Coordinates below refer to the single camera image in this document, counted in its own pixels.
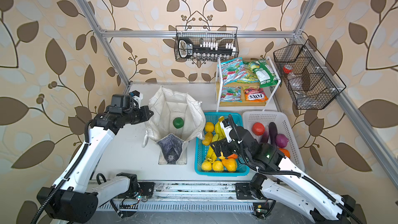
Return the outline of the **yellow banana bunch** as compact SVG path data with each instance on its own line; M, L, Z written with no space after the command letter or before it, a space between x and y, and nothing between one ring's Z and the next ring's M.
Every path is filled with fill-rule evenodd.
M214 124L215 126L214 132L209 133L205 131L205 139L202 141L202 144L208 147L206 160L211 163L214 163L218 157L215 154L214 150L210 147L210 143L215 141L220 141L226 137L220 125L223 120L224 120L223 116L219 117L218 122Z

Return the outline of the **green lime fruit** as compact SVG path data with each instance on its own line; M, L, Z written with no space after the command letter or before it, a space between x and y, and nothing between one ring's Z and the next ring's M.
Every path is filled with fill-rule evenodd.
M181 129L184 126L184 120L181 117L177 117L173 120L173 126L176 129Z

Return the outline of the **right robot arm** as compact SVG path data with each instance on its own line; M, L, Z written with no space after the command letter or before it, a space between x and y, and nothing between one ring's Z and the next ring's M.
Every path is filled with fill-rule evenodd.
M321 186L276 146L258 143L243 127L228 127L226 136L210 145L216 155L236 154L256 172L249 184L255 198L280 202L314 224L361 223L353 213L356 202L352 197Z

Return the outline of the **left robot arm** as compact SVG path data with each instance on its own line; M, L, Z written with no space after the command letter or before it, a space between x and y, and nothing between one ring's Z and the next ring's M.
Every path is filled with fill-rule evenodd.
M99 206L114 197L141 194L137 176L131 173L119 173L91 192L87 189L99 160L119 130L126 124L146 122L153 116L147 105L141 106L142 99L143 94L136 90L129 94L114 94L105 112L86 123L85 140L66 170L51 187L43 187L37 194L40 207L32 218L33 224L43 212L52 219L84 224Z

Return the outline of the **white fabric grocery bag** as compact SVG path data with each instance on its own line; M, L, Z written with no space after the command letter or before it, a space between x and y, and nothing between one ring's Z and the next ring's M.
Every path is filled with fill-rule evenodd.
M202 102L187 93L161 87L149 100L153 116L145 123L145 147L153 141L160 148L159 165L186 165L191 140L205 139L206 118Z

